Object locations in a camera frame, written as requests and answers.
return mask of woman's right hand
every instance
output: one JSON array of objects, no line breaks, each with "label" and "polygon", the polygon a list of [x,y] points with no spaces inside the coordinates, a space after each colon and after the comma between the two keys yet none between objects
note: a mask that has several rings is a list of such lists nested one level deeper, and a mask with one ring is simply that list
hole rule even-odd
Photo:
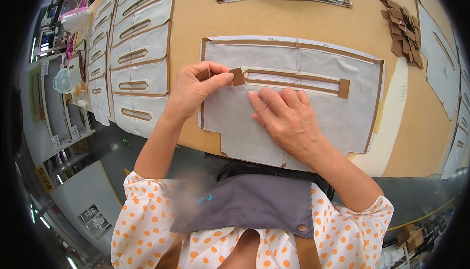
[{"label": "woman's right hand", "polygon": [[305,91],[287,87],[277,93],[265,87],[258,94],[249,91],[247,95],[256,110],[251,117],[264,127],[273,142],[289,156],[312,167],[316,155],[329,143],[318,128]]}]

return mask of hand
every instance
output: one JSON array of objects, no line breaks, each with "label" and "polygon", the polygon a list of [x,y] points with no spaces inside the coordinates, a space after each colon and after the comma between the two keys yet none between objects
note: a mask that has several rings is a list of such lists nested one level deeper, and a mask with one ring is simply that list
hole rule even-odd
[{"label": "hand", "polygon": [[[209,69],[212,77],[200,82],[196,74]],[[233,73],[228,67],[211,61],[181,67],[166,103],[166,117],[178,122],[189,119],[203,100],[225,84],[231,84]]]},{"label": "hand", "polygon": [[251,117],[264,127],[273,142],[289,156],[311,166],[314,155],[328,142],[321,135],[305,91],[295,92],[287,87],[277,93],[265,87],[258,94],[249,91],[247,95],[256,110]]}]

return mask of apron strap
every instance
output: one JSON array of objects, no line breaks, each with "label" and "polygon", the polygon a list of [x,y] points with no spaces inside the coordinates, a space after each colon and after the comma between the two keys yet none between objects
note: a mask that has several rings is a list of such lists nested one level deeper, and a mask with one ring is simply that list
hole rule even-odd
[{"label": "apron strap", "polygon": [[[189,235],[190,233],[178,234],[170,248],[160,258],[155,269],[175,269],[178,266],[179,253],[181,251],[183,240]],[[321,269],[320,257],[318,256],[315,239],[300,237],[298,235],[294,235],[294,238],[297,246],[300,269]]]}]

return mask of apron snap button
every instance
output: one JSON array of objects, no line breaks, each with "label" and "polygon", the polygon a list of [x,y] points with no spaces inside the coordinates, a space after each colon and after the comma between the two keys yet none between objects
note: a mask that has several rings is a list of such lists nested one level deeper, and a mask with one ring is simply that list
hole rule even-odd
[{"label": "apron snap button", "polygon": [[306,231],[308,229],[308,227],[307,227],[307,225],[301,224],[301,225],[297,226],[297,229],[299,231]]}]

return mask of factory floor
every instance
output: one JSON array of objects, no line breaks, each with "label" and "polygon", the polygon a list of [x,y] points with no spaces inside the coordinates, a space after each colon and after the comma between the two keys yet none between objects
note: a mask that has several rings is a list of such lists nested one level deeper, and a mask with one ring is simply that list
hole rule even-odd
[{"label": "factory floor", "polygon": [[[147,139],[123,131],[113,122],[110,127],[103,126],[94,120],[93,115],[90,115],[90,120],[96,133],[88,138],[89,151],[96,160],[101,160],[113,188],[125,202],[124,168],[133,170]],[[204,155],[204,152],[183,146],[175,149],[168,178],[179,177],[182,172],[203,174]],[[416,220],[419,220],[416,224],[420,224],[452,210],[467,175],[467,168],[464,168],[446,180],[441,180],[440,174],[412,178],[373,177],[395,209],[385,241],[395,238],[399,231],[397,228],[404,224]],[[341,202],[336,194],[333,201]]]}]

